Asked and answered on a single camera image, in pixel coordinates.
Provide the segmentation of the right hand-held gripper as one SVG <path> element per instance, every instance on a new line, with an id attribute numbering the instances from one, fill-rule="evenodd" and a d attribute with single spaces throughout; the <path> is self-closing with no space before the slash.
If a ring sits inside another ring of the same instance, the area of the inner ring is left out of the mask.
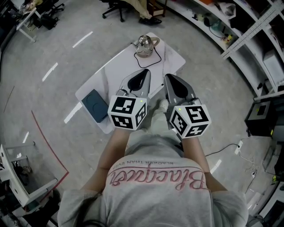
<path id="1" fill-rule="evenodd" d="M 210 116 L 192 86 L 173 74 L 165 75 L 164 85 L 169 129 L 174 129 L 181 139 L 203 135 L 210 126 Z"/>

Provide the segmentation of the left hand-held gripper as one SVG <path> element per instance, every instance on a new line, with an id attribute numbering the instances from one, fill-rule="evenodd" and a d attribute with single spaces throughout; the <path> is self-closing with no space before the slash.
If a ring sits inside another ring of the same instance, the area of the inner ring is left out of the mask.
<path id="1" fill-rule="evenodd" d="M 151 82 L 148 69 L 135 71 L 122 80 L 110 99 L 108 116 L 115 128 L 137 130 L 147 115 Z"/>

